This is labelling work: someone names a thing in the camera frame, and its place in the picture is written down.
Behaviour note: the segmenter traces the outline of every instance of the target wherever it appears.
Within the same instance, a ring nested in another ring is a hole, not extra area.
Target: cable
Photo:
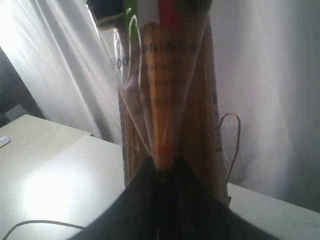
[[[18,224],[14,225],[9,231],[8,233],[4,236],[4,238],[2,240],[7,240],[9,235],[17,228],[23,225],[27,225],[27,224],[53,224],[53,225],[60,225],[60,226],[65,226],[65,227],[70,227],[70,228],[75,228],[75,229],[85,229],[85,227],[83,226],[78,226],[78,225],[74,225],[74,224],[70,224],[70,223],[65,223],[65,222],[61,222],[61,221],[50,221],[50,220],[29,220],[29,221],[22,221],[19,222]]]
[[[234,116],[234,117],[236,117],[236,119],[237,119],[237,121],[238,121],[238,133],[237,133],[237,137],[236,137],[235,153],[234,153],[234,156],[233,156],[233,159],[232,159],[230,168],[229,168],[229,170],[228,170],[228,173],[227,173],[227,175],[226,175],[226,182],[228,183],[228,182],[229,182],[230,175],[231,175],[231,171],[232,171],[232,169],[234,168],[234,164],[235,164],[236,158],[237,158],[237,156],[238,156],[238,152],[239,152],[240,133],[241,133],[241,120],[240,120],[240,117],[239,117],[236,113],[234,113],[234,112],[227,113],[227,114],[225,114],[225,115],[221,118],[221,120],[220,120],[220,127],[222,126],[222,123],[224,122],[224,119],[225,119],[227,116]]]

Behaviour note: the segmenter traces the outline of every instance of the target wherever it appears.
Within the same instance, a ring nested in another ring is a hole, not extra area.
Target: red stripe
[[[160,25],[166,29],[178,31],[178,13],[176,0],[158,0]]]

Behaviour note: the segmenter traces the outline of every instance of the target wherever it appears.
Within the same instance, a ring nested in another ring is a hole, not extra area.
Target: clear plastic wrapper
[[[171,168],[211,0],[89,2],[115,90],[158,170]]]

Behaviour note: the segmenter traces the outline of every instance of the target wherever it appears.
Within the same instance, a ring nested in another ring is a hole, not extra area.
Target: white wall
[[[320,1],[213,2],[220,115],[242,122],[231,181],[320,212]],[[230,158],[237,124],[224,126]]]

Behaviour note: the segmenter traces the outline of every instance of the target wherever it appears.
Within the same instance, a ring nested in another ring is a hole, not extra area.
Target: thin wire
[[[4,238],[2,240],[7,240],[9,235],[18,227],[23,226],[23,225],[27,225],[27,224],[53,224],[53,225],[60,225],[60,226],[65,226],[65,227],[70,227],[70,228],[75,228],[75,229],[85,229],[85,227],[83,226],[78,226],[78,225],[74,225],[74,224],[70,224],[70,223],[65,223],[65,222],[61,222],[61,221],[51,221],[51,220],[29,220],[29,221],[22,221],[19,222],[18,224],[14,225],[9,231],[8,233],[4,236]]]
[[[233,156],[231,165],[230,165],[229,170],[228,170],[227,175],[226,175],[226,182],[228,183],[228,182],[229,182],[230,175],[231,175],[231,171],[232,171],[232,169],[234,168],[234,164],[235,164],[236,158],[237,158],[238,153],[239,153],[240,133],[241,133],[241,120],[240,120],[240,117],[239,117],[236,113],[234,113],[234,112],[227,113],[227,114],[225,114],[225,115],[221,118],[221,120],[220,120],[220,127],[222,126],[222,123],[224,122],[224,120],[225,120],[225,118],[226,118],[227,116],[234,116],[234,117],[236,117],[236,119],[237,119],[237,121],[238,121],[238,133],[237,133],[237,137],[236,137],[235,153],[234,153],[234,156]]]

